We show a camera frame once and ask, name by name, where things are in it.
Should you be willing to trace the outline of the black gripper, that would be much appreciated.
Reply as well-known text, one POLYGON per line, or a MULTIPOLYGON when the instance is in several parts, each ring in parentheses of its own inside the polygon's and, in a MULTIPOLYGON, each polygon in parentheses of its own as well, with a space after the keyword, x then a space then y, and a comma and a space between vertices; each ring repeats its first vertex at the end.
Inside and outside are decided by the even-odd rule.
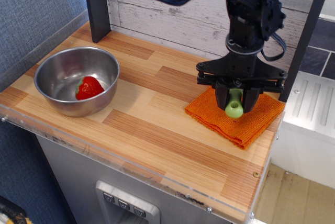
POLYGON ((228 53, 211 61, 200 62, 197 83, 215 88, 217 106, 225 110, 230 88, 243 89, 243 112, 251 112, 260 93, 281 93, 288 77, 286 71, 266 64, 257 55, 228 53))

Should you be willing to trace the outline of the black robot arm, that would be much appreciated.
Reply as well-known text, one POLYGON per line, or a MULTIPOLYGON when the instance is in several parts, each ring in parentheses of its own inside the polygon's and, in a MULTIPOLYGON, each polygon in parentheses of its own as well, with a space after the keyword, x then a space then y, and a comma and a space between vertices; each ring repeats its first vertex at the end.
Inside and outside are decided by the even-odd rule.
POLYGON ((281 93, 287 72, 258 58, 264 43, 273 38, 283 49, 286 44, 276 33, 284 27, 280 0, 226 0, 230 20, 226 37, 228 54, 197 64, 198 84, 215 89, 220 109, 228 108, 233 89, 242 90, 244 113, 250 112, 263 92, 281 93))

